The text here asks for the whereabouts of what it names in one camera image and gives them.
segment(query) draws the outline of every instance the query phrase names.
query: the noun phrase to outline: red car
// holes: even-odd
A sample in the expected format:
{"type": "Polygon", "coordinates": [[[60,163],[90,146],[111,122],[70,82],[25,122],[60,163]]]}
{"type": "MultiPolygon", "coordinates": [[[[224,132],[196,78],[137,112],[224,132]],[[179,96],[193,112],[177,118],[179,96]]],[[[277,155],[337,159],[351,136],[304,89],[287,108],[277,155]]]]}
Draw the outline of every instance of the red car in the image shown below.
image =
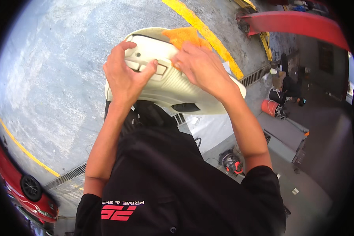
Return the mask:
{"type": "Polygon", "coordinates": [[[41,188],[39,182],[30,175],[23,175],[14,166],[0,141],[0,175],[8,195],[14,198],[25,210],[45,224],[55,223],[58,219],[58,207],[41,188]]]}

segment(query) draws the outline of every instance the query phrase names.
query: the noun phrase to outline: orange bucket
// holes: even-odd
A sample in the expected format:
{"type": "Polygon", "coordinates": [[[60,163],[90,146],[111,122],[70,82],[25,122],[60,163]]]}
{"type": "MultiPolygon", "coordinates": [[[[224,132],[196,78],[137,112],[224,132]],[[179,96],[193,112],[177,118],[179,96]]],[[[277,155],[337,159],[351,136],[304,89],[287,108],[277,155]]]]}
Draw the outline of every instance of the orange bucket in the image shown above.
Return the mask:
{"type": "Polygon", "coordinates": [[[275,117],[275,109],[279,104],[273,100],[264,100],[261,105],[261,110],[270,116],[275,117]]]}

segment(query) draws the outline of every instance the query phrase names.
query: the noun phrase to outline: cardboard box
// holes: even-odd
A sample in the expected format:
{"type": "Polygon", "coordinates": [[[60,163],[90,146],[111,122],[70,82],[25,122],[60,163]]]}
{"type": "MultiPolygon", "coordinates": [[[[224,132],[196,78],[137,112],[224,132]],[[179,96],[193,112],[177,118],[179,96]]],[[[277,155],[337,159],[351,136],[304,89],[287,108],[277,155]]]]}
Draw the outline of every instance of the cardboard box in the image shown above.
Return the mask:
{"type": "Polygon", "coordinates": [[[273,75],[271,81],[274,88],[281,88],[283,84],[283,79],[286,77],[285,71],[279,71],[276,75],[273,75]]]}

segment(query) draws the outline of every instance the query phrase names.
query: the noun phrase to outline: red logo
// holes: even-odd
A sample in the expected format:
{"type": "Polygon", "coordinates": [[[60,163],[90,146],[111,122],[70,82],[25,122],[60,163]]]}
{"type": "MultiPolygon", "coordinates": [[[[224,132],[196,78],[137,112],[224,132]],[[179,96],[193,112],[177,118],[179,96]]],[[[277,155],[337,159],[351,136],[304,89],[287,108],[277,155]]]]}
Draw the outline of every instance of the red logo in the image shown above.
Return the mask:
{"type": "Polygon", "coordinates": [[[128,220],[136,209],[136,206],[128,206],[126,211],[121,211],[123,206],[104,205],[101,210],[101,219],[128,220]]]}

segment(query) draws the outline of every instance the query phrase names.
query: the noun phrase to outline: black shirt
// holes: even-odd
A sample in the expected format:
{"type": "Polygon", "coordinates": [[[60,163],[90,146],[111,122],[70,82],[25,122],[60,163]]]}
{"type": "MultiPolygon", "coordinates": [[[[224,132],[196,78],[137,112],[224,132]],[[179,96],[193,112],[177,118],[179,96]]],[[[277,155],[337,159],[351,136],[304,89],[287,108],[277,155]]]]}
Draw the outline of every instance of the black shirt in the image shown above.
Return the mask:
{"type": "Polygon", "coordinates": [[[142,128],[119,142],[103,197],[82,196],[75,235],[265,236],[285,226],[269,167],[253,168],[238,184],[204,162],[191,135],[142,128]]]}
{"type": "Polygon", "coordinates": [[[301,85],[296,83],[291,77],[286,76],[282,84],[282,92],[285,92],[287,97],[301,98],[301,85]]]}

